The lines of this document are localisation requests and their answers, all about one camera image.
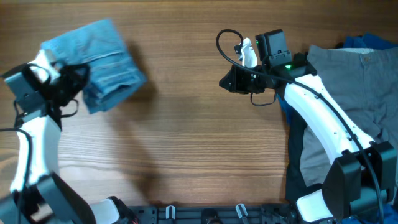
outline wood grain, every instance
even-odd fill
[[[281,202],[288,127],[277,103],[256,108],[247,95],[218,87],[230,64],[216,49],[217,33],[229,28],[254,38],[282,28],[294,52],[334,47],[365,32],[397,41],[397,9],[393,1],[6,4],[0,72],[32,60],[41,42],[110,17],[149,81],[107,113],[89,115],[82,106],[63,120],[62,178],[89,202],[110,195],[129,205]],[[238,39],[221,39],[234,57]],[[272,96],[267,91],[256,100]],[[12,126],[13,99],[0,83],[0,127]],[[17,164],[16,134],[1,134],[0,146],[4,196]]]

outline black fabric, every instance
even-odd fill
[[[286,170],[285,188],[285,199],[292,202],[296,202],[300,197],[317,191],[322,187],[322,184],[307,187],[300,172],[300,158],[303,152],[303,137],[306,127],[307,124],[304,119],[293,109],[287,148],[289,164]]]

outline gray pants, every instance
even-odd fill
[[[389,141],[398,149],[398,48],[359,54],[313,45],[308,61],[359,128],[376,142]],[[323,183],[329,169],[325,150],[307,127],[300,160],[305,184]]]

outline blue jeans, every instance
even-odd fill
[[[110,19],[43,42],[41,48],[52,50],[60,64],[88,63],[83,99],[91,114],[113,108],[146,82]]]

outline dark blue fabric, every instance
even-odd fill
[[[395,211],[391,205],[384,205],[384,223],[398,223],[398,213]],[[377,224],[379,223],[379,214],[375,217],[374,222],[366,221],[364,218],[361,219],[362,223],[365,224]],[[343,224],[361,224],[359,220],[355,217],[349,217],[342,221]]]
[[[398,44],[393,44],[376,35],[366,33],[363,37],[346,37],[343,48],[371,48],[376,50],[391,49],[398,47]]]
[[[83,99],[91,114],[113,108],[146,82],[110,19],[43,42],[41,48],[52,50],[61,65],[88,63]]]

